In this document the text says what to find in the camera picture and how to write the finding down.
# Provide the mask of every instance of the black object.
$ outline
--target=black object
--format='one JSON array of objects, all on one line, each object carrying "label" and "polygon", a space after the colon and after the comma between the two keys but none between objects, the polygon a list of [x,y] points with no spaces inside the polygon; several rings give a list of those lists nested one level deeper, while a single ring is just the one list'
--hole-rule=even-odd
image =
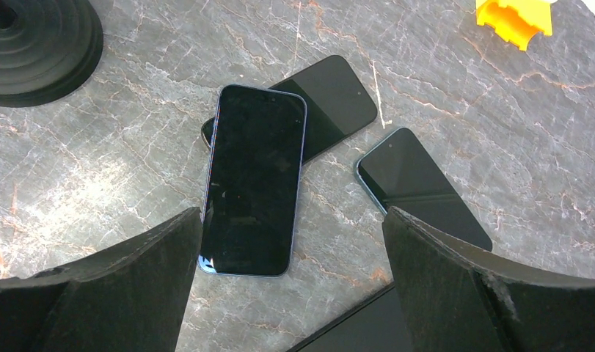
[{"label": "black object", "polygon": [[200,211],[28,279],[0,280],[0,352],[173,351]]},{"label": "black object", "polygon": [[398,208],[383,228],[416,351],[595,351],[595,280],[498,257]]},{"label": "black object", "polygon": [[87,0],[0,0],[0,106],[36,106],[80,87],[103,28]]},{"label": "black object", "polygon": [[394,284],[333,320],[288,352],[409,352],[412,342]]},{"label": "black object", "polygon": [[279,276],[293,245],[306,103],[298,95],[230,85],[219,95],[200,267]]},{"label": "black object", "polygon": [[[349,63],[332,55],[306,67],[270,89],[297,94],[306,100],[308,117],[304,164],[364,128],[377,117],[377,107]],[[213,121],[202,125],[208,146]]]},{"label": "black object", "polygon": [[399,128],[366,153],[356,173],[384,213],[399,207],[441,231],[492,250],[492,240],[409,129]]}]

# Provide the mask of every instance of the black plastic stand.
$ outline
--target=black plastic stand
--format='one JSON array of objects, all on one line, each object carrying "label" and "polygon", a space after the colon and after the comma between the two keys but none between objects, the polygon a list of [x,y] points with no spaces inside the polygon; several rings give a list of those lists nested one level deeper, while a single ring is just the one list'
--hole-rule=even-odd
[{"label": "black plastic stand", "polygon": [[190,208],[89,257],[0,280],[0,352],[174,351],[201,240]]},{"label": "black plastic stand", "polygon": [[498,257],[391,208],[384,239],[415,351],[595,351],[595,280]]},{"label": "black plastic stand", "polygon": [[87,0],[0,0],[0,106],[36,106],[79,88],[103,53]]}]

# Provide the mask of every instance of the phone bezel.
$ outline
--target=phone bezel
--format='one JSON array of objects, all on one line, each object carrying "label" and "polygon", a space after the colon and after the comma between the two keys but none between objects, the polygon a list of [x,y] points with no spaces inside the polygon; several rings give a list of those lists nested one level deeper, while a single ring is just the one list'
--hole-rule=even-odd
[{"label": "phone bezel", "polygon": [[221,99],[222,93],[224,92],[224,89],[228,88],[228,87],[240,87],[240,88],[247,88],[247,89],[254,89],[254,90],[260,90],[260,91],[264,91],[264,92],[273,92],[273,93],[279,93],[279,94],[284,94],[284,95],[290,95],[293,97],[297,97],[298,99],[300,99],[300,101],[304,104],[304,126],[303,126],[303,131],[302,131],[302,152],[299,155],[299,182],[297,183],[297,198],[296,198],[296,205],[295,205],[295,211],[293,213],[293,230],[291,231],[291,246],[289,247],[289,253],[288,253],[288,261],[287,261],[287,265],[286,268],[284,269],[284,271],[280,274],[277,275],[261,275],[261,274],[242,274],[242,273],[237,273],[237,274],[228,274],[228,273],[218,273],[215,270],[208,270],[208,268],[205,267],[205,265],[202,263],[202,260],[204,259],[202,257],[201,254],[198,255],[198,266],[200,267],[200,270],[204,271],[207,274],[213,274],[213,275],[228,275],[228,276],[254,276],[254,277],[281,277],[283,275],[285,275],[288,272],[288,269],[291,266],[291,261],[293,259],[293,246],[295,243],[295,224],[297,221],[297,203],[299,201],[299,191],[301,189],[301,178],[302,178],[302,162],[304,159],[304,141],[305,141],[305,137],[306,137],[306,123],[307,123],[307,118],[308,118],[308,105],[306,104],[306,101],[304,100],[304,98],[300,97],[297,94],[294,93],[289,93],[289,92],[282,92],[279,90],[273,90],[273,89],[267,89],[267,88],[257,88],[257,87],[248,87],[248,86],[244,86],[242,84],[228,84],[227,86],[222,87],[222,90],[219,91],[219,95],[217,97],[217,104],[216,104],[216,109],[215,109],[215,117],[213,118],[213,135],[211,137],[211,152],[208,155],[208,170],[207,170],[207,175],[206,175],[206,187],[205,187],[205,193],[204,193],[204,203],[202,204],[202,213],[200,214],[201,217],[201,221],[202,224],[204,224],[204,218],[206,216],[206,202],[207,202],[207,197],[208,197],[208,189],[209,189],[209,183],[211,181],[211,168],[212,168],[212,160],[213,160],[213,154],[215,153],[215,134],[217,133],[217,124],[219,119],[217,118],[219,116],[219,100]]}]

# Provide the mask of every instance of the blue smartphone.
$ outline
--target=blue smartphone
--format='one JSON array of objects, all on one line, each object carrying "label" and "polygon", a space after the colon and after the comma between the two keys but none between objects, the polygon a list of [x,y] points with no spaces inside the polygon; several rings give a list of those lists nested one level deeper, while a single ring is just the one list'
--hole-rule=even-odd
[{"label": "blue smartphone", "polygon": [[306,115],[295,94],[239,85],[220,92],[202,210],[204,272],[288,270]]},{"label": "blue smartphone", "polygon": [[418,138],[399,128],[356,163],[356,176],[383,213],[397,207],[463,241],[492,250],[464,200]]}]

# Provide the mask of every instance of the stone surface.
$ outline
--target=stone surface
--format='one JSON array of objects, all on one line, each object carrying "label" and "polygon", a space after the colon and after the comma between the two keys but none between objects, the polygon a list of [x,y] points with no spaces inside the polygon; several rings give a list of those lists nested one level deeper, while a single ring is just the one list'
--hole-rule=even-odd
[{"label": "stone surface", "polygon": [[383,216],[352,170],[399,126],[495,253],[595,278],[595,17],[580,1],[554,4],[554,35],[526,53],[476,26],[471,0],[91,1],[106,47],[90,81],[46,106],[0,108],[0,277],[201,205],[200,126],[220,87],[267,87],[340,54],[377,121],[304,168],[286,276],[197,272],[178,351],[282,351],[391,280]]}]

